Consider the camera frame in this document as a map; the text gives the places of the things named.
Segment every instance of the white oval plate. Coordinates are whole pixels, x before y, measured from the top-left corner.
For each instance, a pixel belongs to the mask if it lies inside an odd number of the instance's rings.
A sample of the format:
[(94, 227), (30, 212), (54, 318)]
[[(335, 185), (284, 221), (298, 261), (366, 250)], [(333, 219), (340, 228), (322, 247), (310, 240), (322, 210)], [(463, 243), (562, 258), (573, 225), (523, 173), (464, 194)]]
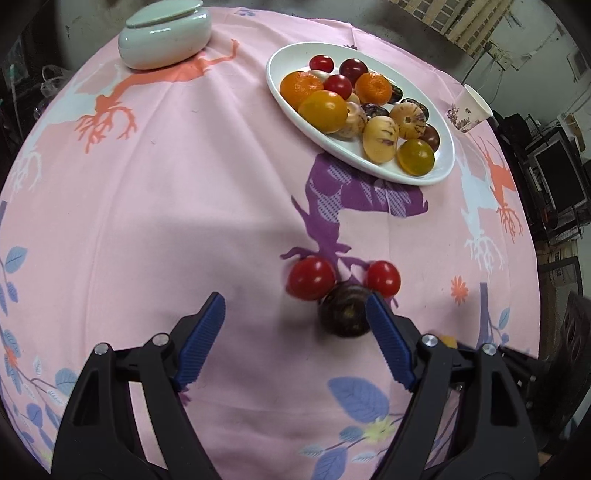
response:
[[(435, 152), (435, 166), (432, 171), (422, 177), (413, 177), (404, 172), (396, 160), (391, 160), (382, 165), (374, 165), (364, 158), (361, 139), (340, 140), (331, 135), (325, 135), (315, 129), (306, 120), (304, 120), (279, 93), (279, 85), (283, 78), (295, 70), (310, 70), (308, 63), (315, 55), (328, 55), (335, 61), (335, 71), (342, 62), (347, 59), (359, 59), (363, 61), (370, 71), (378, 72), (384, 75), (388, 80), (397, 85), (404, 92), (404, 98), (413, 98), (423, 103), (430, 113), (428, 123), (434, 126), (439, 132), (441, 146)], [(442, 181), (452, 171), (456, 158), (456, 152), (453, 145), (452, 134), (449, 131), (446, 121), (441, 113), (435, 108), (435, 105), (429, 98), (419, 90), (414, 84), (407, 80), (396, 70), (384, 65), (380, 61), (373, 59), (352, 48), (341, 45), (333, 45), (321, 42), (294, 43), (277, 50), (267, 63), (267, 84), (273, 97), (279, 103), (279, 106), (287, 117), (299, 128), (304, 135), (314, 141), (327, 152), (348, 163), (354, 168), (362, 170), (377, 178), (395, 181), (397, 183), (406, 183), (409, 185), (432, 185)], [(391, 109), (391, 105), (385, 105), (385, 108)]]

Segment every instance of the computer monitor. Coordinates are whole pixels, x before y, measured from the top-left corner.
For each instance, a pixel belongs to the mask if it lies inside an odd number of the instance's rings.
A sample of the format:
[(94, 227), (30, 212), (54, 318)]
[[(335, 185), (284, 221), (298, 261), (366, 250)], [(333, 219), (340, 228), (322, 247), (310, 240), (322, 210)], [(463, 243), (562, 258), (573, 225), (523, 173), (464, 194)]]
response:
[(542, 172), (542, 181), (558, 214), (585, 204), (587, 194), (583, 182), (567, 140), (560, 133), (551, 137), (531, 156)]

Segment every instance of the paper cup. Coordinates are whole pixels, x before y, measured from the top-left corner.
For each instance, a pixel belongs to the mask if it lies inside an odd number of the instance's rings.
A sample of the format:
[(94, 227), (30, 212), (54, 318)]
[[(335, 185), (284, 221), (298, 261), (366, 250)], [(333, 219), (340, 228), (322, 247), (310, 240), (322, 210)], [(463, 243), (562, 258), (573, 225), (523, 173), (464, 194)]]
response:
[(464, 85), (462, 92), (452, 107), (447, 111), (447, 117), (453, 126), (464, 133), (469, 132), (491, 116), (491, 107), (469, 85)]

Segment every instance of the purple deer print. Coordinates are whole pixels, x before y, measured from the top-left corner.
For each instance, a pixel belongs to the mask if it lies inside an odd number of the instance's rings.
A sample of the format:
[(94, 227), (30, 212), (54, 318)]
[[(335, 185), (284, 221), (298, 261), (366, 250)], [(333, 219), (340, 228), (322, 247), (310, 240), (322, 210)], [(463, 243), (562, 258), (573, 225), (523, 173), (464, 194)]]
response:
[[(405, 218), (425, 213), (428, 208), (418, 187), (376, 179), (349, 167), (329, 153), (316, 156), (306, 183), (306, 198), (309, 213), (295, 198), (292, 197), (291, 202), (304, 220), (308, 236), (318, 243), (318, 251), (294, 247), (281, 258), (286, 260), (296, 255), (300, 258), (318, 255), (327, 259), (336, 272), (339, 271), (338, 260), (349, 270), (353, 265), (364, 269), (369, 265), (360, 258), (344, 256), (351, 247), (339, 243), (341, 210), (384, 212)], [(359, 282), (353, 275), (349, 281)]]

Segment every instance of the metal screw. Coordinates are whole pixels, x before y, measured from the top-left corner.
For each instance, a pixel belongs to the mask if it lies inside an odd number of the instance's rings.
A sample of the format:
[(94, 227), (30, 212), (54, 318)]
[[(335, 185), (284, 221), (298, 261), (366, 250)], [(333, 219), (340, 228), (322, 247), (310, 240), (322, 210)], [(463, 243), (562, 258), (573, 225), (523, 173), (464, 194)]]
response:
[(485, 343), (482, 345), (482, 351), (487, 355), (493, 356), (496, 354), (496, 346), (494, 346), (492, 343)]
[(156, 346), (164, 346), (169, 340), (170, 337), (166, 335), (166, 333), (159, 333), (158, 335), (154, 335), (152, 338), (152, 343)]
[(435, 335), (431, 335), (430, 333), (423, 335), (421, 338), (423, 345), (434, 347), (439, 343), (439, 340)]
[(109, 345), (107, 345), (106, 343), (99, 343), (97, 346), (95, 346), (95, 354), (96, 355), (104, 355), (108, 351), (109, 351)]

